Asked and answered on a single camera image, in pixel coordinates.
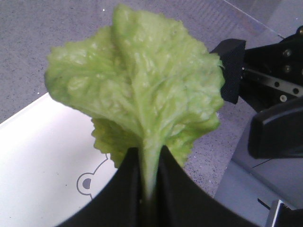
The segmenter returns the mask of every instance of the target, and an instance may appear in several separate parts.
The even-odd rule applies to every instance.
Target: white plate
[[[116,169],[92,130],[48,94],[0,124],[0,226],[55,226],[97,195]]]

